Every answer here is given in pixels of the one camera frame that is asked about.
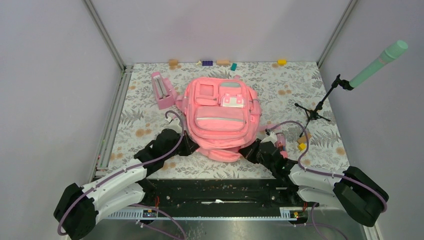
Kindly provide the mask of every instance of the gray wall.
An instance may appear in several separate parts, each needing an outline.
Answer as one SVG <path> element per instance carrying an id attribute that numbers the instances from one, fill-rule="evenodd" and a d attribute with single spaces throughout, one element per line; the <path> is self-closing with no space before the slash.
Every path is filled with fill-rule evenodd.
<path id="1" fill-rule="evenodd" d="M 88 181 L 120 71 L 80 0 L 0 1 L 0 239 L 53 240 Z"/>
<path id="2" fill-rule="evenodd" d="M 329 88 L 338 73 L 352 79 L 402 39 L 409 50 L 357 89 L 330 97 L 352 165 L 389 194 L 378 225 L 385 240 L 422 239 L 424 170 L 424 1 L 359 1 L 321 68 Z"/>
<path id="3" fill-rule="evenodd" d="M 126 64 L 317 61 L 349 0 L 93 0 Z"/>

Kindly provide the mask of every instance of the floral tablecloth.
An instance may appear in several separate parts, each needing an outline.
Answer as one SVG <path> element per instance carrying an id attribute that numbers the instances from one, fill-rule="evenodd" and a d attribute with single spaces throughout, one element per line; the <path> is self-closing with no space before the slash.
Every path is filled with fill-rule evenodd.
<path id="1" fill-rule="evenodd" d="M 278 66 L 272 62 L 237 63 L 235 71 L 229 66 L 201 66 L 195 63 L 180 63 L 170 67 L 167 63 L 138 63 L 134 65 L 126 94 L 124 107 L 110 157 L 108 172 L 129 161 L 136 152 L 153 140 L 168 122 L 158 110 L 153 96 L 151 74 L 161 72 L 168 77 L 177 92 L 183 93 L 188 83 L 198 77 L 232 79 L 240 75 L 241 80 L 258 93 L 262 107 L 261 125 L 277 124 L 286 120 L 305 124 L 305 112 L 295 107 L 299 103 L 314 108 L 325 95 L 320 72 L 315 62 L 288 62 Z M 348 158 L 337 128 L 336 120 L 327 101 L 320 114 L 331 120 L 315 120 L 308 125 L 312 134 L 308 153 L 303 157 L 305 166 L 328 170 L 346 169 Z M 294 124 L 282 126 L 287 139 L 290 159 L 297 160 L 301 152 L 296 140 L 301 129 Z M 152 174 L 151 179 L 222 179 L 222 178 L 273 178 L 271 172 L 259 164 L 244 158 L 231 163 L 211 160 L 198 152 L 186 157 L 174 156 L 163 168 Z"/>

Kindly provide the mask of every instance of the backpack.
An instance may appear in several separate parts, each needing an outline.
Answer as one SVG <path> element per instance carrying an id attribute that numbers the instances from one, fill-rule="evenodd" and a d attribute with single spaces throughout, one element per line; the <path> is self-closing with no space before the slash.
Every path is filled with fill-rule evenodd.
<path id="1" fill-rule="evenodd" d="M 210 159 L 234 162 L 239 149 L 256 139 L 262 112 L 258 94 L 238 79 L 196 78 L 176 106 L 185 114 L 197 151 Z"/>

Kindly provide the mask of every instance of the black tripod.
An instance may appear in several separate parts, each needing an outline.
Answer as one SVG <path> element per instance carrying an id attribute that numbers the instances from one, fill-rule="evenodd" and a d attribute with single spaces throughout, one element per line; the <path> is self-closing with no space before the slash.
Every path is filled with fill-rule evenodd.
<path id="1" fill-rule="evenodd" d="M 327 94 L 324 96 L 324 98 L 320 102 L 318 102 L 318 104 L 316 105 L 316 107 L 315 107 L 314 110 L 307 109 L 307 108 L 305 108 L 305 107 L 303 107 L 303 106 L 301 106 L 301 105 L 299 105 L 297 103 L 294 104 L 296 107 L 303 109 L 305 111 L 305 113 L 306 113 L 307 122 L 306 122 L 306 125 L 305 125 L 305 129 L 308 126 L 308 124 L 309 124 L 309 122 L 311 120 L 324 119 L 327 122 L 331 122 L 330 119 L 325 118 L 325 117 L 319 115 L 318 114 L 318 111 L 323 109 L 324 101 L 327 99 L 327 97 L 330 95 L 330 93 L 333 91 L 333 89 L 337 88 L 337 86 L 339 86 L 339 85 L 343 89 L 345 89 L 345 90 L 351 91 L 351 90 L 354 89 L 353 87 L 351 87 L 351 85 L 349 85 L 349 81 L 348 80 L 341 80 L 340 79 L 340 74 L 339 74 L 339 75 L 337 75 L 337 77 L 335 78 L 335 80 L 332 82 L 330 90 L 327 92 Z"/>

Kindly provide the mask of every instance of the shiny metal surface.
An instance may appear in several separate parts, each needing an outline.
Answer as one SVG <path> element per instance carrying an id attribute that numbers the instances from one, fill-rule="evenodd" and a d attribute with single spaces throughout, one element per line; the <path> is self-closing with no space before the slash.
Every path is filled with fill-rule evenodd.
<path id="1" fill-rule="evenodd" d="M 314 211 L 315 222 L 339 228 L 350 240 L 367 239 L 364 228 L 340 210 Z M 313 226 L 293 227 L 287 221 L 178 221 L 189 240 L 320 240 Z M 154 221 L 152 226 L 181 236 L 169 220 Z M 329 240 L 343 240 L 336 231 L 321 227 Z M 84 240 L 171 240 L 170 237 L 132 220 L 102 220 Z"/>

